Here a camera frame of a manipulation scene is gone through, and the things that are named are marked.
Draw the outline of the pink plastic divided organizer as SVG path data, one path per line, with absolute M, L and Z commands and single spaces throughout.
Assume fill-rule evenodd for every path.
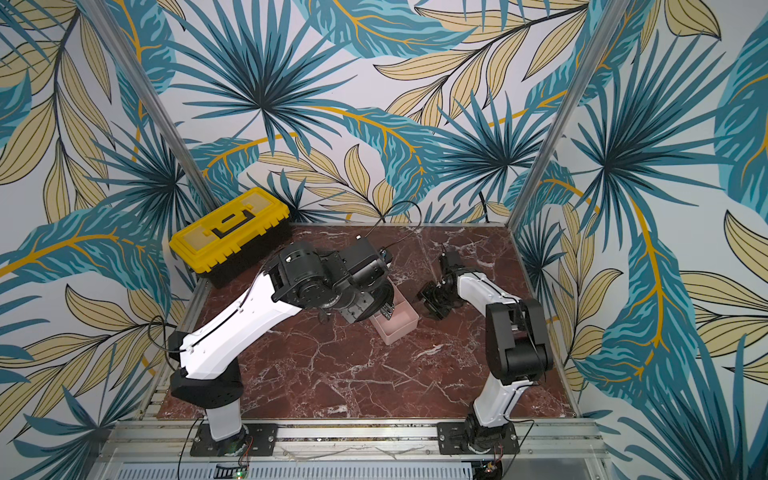
M 420 319 L 411 303 L 403 296 L 397 287 L 394 287 L 394 309 L 392 315 L 387 318 L 381 313 L 376 313 L 370 318 L 375 330 L 386 345 L 392 345 L 414 331 Z

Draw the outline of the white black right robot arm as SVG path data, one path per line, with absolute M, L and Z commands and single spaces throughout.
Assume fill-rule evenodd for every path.
M 425 284 L 417 298 L 436 320 L 446 319 L 465 304 L 481 313 L 489 368 L 465 420 L 438 424 L 440 453 L 517 453 L 522 438 L 511 411 L 554 363 L 543 307 L 534 299 L 504 291 L 479 270 L 465 266 L 456 251 L 443 252 L 439 264 L 441 279 Z

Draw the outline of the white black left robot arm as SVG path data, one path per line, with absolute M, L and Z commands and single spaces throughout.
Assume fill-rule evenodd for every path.
M 338 251 L 307 242 L 288 245 L 269 259 L 250 287 L 213 320 L 169 339 L 180 363 L 171 378 L 173 397 L 204 410 L 215 442 L 245 435 L 238 356 L 268 330 L 304 310 L 339 314 L 350 324 L 376 314 L 391 316 L 393 256 L 365 237 Z

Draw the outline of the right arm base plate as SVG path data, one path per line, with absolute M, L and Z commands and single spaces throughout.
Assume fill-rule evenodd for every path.
M 484 427 L 465 419 L 463 422 L 439 422 L 436 428 L 441 455 L 514 454 L 520 451 L 521 438 L 512 423 Z

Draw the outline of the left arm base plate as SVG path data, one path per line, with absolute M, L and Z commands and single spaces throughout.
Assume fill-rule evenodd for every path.
M 210 426 L 204 423 L 194 436 L 192 457 L 270 457 L 273 454 L 278 425 L 274 423 L 245 423 L 241 431 L 227 439 L 214 440 Z

